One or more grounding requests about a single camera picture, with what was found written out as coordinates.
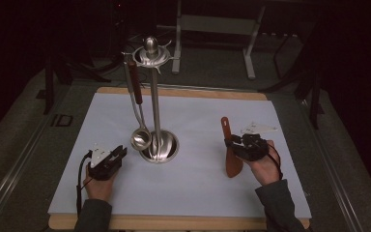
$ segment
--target vertical metal pole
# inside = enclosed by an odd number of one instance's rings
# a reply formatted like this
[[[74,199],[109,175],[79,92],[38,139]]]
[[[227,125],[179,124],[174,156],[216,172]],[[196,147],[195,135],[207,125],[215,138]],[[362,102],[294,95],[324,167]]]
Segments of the vertical metal pole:
[[[251,60],[251,51],[252,48],[254,47],[255,40],[257,39],[258,31],[260,30],[261,20],[264,16],[265,8],[266,8],[265,5],[261,7],[260,13],[258,14],[258,17],[254,24],[254,28],[252,30],[251,40],[249,41],[248,46],[243,49],[243,59],[245,61],[245,68],[246,74],[248,75],[248,79],[255,79],[254,67],[252,66]]]
[[[157,69],[151,68],[150,70],[152,74],[152,104],[153,104],[153,117],[155,120],[155,132],[156,132],[156,143],[157,153],[153,155],[157,155],[157,160],[159,159],[159,148],[161,143],[161,131],[160,131],[160,121],[159,121],[159,109],[158,109],[158,91],[157,91]]]

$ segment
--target metal knob top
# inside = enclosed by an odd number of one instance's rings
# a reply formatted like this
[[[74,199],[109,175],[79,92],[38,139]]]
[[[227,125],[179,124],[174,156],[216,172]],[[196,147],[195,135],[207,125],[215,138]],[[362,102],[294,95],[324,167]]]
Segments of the metal knob top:
[[[158,57],[158,43],[156,38],[148,37],[144,40],[144,49],[146,50],[146,55],[149,59],[154,59]]]

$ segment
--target cable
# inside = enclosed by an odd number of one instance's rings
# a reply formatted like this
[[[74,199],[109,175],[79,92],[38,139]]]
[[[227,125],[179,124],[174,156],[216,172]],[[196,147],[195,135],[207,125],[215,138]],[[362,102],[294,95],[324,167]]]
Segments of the cable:
[[[272,145],[268,144],[268,146],[270,146],[270,147],[273,148],[273,150],[276,152],[276,155],[277,155],[278,158],[279,158],[279,163],[278,163],[278,161],[276,161],[276,159],[274,159],[273,156],[271,156],[270,153],[267,154],[267,156],[268,156],[268,157],[273,161],[273,163],[275,164],[276,168],[278,169],[278,172],[279,172],[279,180],[282,180],[283,173],[282,173],[282,171],[281,171],[281,156],[278,154],[278,151],[276,151],[276,149],[275,149]]]
[[[47,224],[42,230],[40,230],[40,232],[47,231],[48,229],[49,229],[49,225]]]
[[[146,82],[147,81],[148,76],[145,73],[142,73],[142,72],[139,72],[139,74],[141,74],[141,75],[144,76],[143,79],[140,79],[140,85],[141,85],[141,87],[143,87],[143,89],[145,89],[146,87],[144,86],[143,82]]]
[[[134,48],[134,46],[133,45],[131,45],[131,44],[126,44],[126,46],[129,46],[129,47],[131,47],[131,49],[133,49],[133,51],[135,50],[135,48]]]
[[[119,46],[119,52],[115,55],[113,55],[110,58],[110,62],[108,64],[100,66],[100,67],[91,67],[88,65],[82,64],[86,69],[93,71],[97,74],[103,74],[105,72],[108,72],[113,69],[119,69],[121,64],[123,63],[123,55],[120,53],[120,51],[124,50],[124,47],[126,46],[127,41],[127,30],[128,27],[126,26],[127,16],[126,16],[126,3],[125,1],[117,0],[116,3],[113,2],[113,0],[109,0],[108,4],[108,10],[109,10],[109,16],[110,16],[110,30],[109,30],[109,37],[108,37],[108,48],[105,57],[108,57],[110,55],[110,52],[112,51],[112,43],[113,43],[113,25],[115,27],[115,31],[117,33],[117,42],[116,44]],[[86,44],[90,45],[90,43],[87,41],[87,31],[85,31],[85,28],[82,23],[81,19],[81,12],[79,10],[79,7],[82,5],[82,1],[79,2],[80,5],[76,7],[77,11],[77,20],[79,22],[80,28],[82,30],[82,33],[84,34],[84,39]]]
[[[175,31],[175,30],[170,29],[170,30],[168,30],[168,31],[166,31],[166,32],[163,32],[163,33],[161,33],[161,34],[159,34],[159,35],[156,35],[156,38],[159,38],[159,37],[165,36],[165,35],[167,35],[167,34],[170,34],[170,33],[174,32],[174,31]]]
[[[92,151],[89,151],[82,159],[80,165],[79,165],[79,173],[78,173],[78,176],[77,176],[77,186],[76,186],[76,191],[77,191],[77,197],[76,197],[76,210],[77,210],[77,216],[79,217],[80,215],[80,212],[81,212],[81,209],[82,209],[82,186],[81,186],[81,174],[82,174],[82,169],[83,169],[83,164],[84,164],[84,161],[87,159],[87,158],[91,158],[92,157]]]
[[[88,182],[86,182],[86,184],[84,184],[80,190],[84,189],[87,186],[87,184],[89,184],[92,180],[93,178],[91,178]]]

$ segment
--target hanging utensil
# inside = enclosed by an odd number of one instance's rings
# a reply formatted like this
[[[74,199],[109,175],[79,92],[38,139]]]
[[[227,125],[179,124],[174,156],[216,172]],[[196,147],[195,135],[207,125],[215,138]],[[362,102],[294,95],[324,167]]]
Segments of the hanging utensil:
[[[133,107],[134,116],[137,119],[138,124],[141,124],[140,115],[137,112],[137,106],[135,104],[134,94],[133,94],[133,86],[131,85],[131,78],[130,78],[130,72],[128,70],[128,57],[125,57],[125,61],[123,62],[125,66],[125,72],[126,72],[126,82],[128,83],[128,94],[130,95],[131,99],[131,105]]]
[[[152,142],[152,136],[144,123],[143,108],[141,107],[143,98],[141,96],[137,65],[132,60],[128,60],[128,72],[130,77],[130,81],[128,81],[128,83],[130,82],[130,85],[128,84],[128,87],[131,86],[132,88],[131,92],[134,92],[135,102],[138,104],[140,110],[140,118],[137,117],[137,121],[140,124],[140,128],[135,130],[134,133],[131,135],[130,143],[135,150],[143,151],[150,146]]]
[[[137,48],[132,53],[133,61],[139,67],[150,70],[151,97],[153,105],[153,119],[155,123],[154,131],[151,132],[152,143],[148,149],[140,152],[141,156],[152,163],[165,163],[173,159],[179,151],[179,140],[177,136],[168,130],[160,128],[158,92],[157,92],[157,73],[159,67],[174,59],[167,49],[167,45],[160,46],[156,38],[148,37],[142,47]]]

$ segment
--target table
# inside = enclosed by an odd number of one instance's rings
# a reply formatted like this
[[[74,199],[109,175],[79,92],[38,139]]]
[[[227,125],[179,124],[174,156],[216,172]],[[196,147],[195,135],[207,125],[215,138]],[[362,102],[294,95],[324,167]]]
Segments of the table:
[[[146,95],[146,96],[150,95],[150,91],[147,89],[142,90],[142,92],[143,92],[143,95]],[[120,88],[100,88],[98,90],[98,93],[125,95],[127,93],[127,90],[120,89]],[[176,89],[176,90],[160,89],[159,95],[164,96],[164,97],[182,97],[182,98],[193,97],[193,98],[200,98],[200,99],[203,99],[203,98],[224,99],[225,101],[226,100],[227,101],[229,100],[265,101],[267,99],[265,95],[258,94],[258,93],[235,93],[235,92],[219,92],[219,91],[213,92],[213,91],[194,91],[194,90],[179,90],[179,89]],[[146,113],[147,105],[143,105],[143,106],[146,106],[144,107],[145,113]],[[231,130],[233,131],[233,121],[230,121],[230,125],[231,125]],[[85,127],[85,124],[82,126],[82,131],[80,132],[80,134],[84,132],[84,127]],[[78,142],[79,141],[76,141],[74,148],[78,147],[78,144],[77,144]],[[224,159],[225,159],[225,147],[222,152],[224,154]],[[173,160],[169,161],[167,164],[170,164],[171,162],[175,160],[179,160],[179,158],[175,157]],[[289,159],[287,159],[287,161],[284,161],[283,163],[284,165],[289,165]],[[165,164],[151,164],[151,165],[160,166],[160,165],[167,165],[167,164],[165,163]],[[293,166],[285,166],[285,168],[295,170],[295,167]],[[289,172],[288,170],[285,170],[285,174],[287,174],[286,176],[288,176],[287,178],[289,179],[290,173],[288,172]],[[299,192],[300,192],[300,195],[303,194],[303,192],[301,192],[301,187],[299,187]],[[68,213],[59,213],[59,212],[53,213],[52,212],[50,214],[51,216],[49,220],[49,225],[53,229],[72,229],[77,220],[76,214],[73,212],[68,212]],[[309,218],[310,218],[310,213],[309,213],[309,217],[300,219],[300,221],[304,224],[305,227],[309,225]],[[110,222],[110,228],[111,229],[128,229],[128,230],[247,230],[247,229],[265,229],[266,225],[265,225],[265,219],[263,217],[253,218],[253,217],[207,217],[207,216],[192,216],[192,215],[188,215],[188,216],[113,215],[111,222]]]
[[[182,1],[177,1],[177,23],[176,23],[176,47],[172,73],[180,72],[180,58],[182,54],[181,33],[182,30],[228,33],[237,35],[249,35],[248,46],[243,49],[243,59],[249,79],[255,79],[254,68],[252,67],[251,51],[254,46],[261,20],[264,15],[265,5],[260,7],[255,20],[242,18],[223,18],[201,15],[182,14]]]
[[[252,1],[258,6],[258,14],[255,19],[214,17],[202,15],[182,14],[182,0],[177,0],[177,21],[176,21],[176,46],[174,50],[172,73],[180,72],[180,62],[182,56],[181,35],[182,31],[200,31],[211,33],[227,33],[235,35],[249,36],[249,42],[243,48],[243,59],[245,63],[248,79],[255,79],[255,71],[252,65],[251,52],[257,39],[261,23],[269,4],[280,4],[281,7],[289,5],[313,6],[313,7],[334,7],[341,6],[343,2],[331,0],[256,0]]]

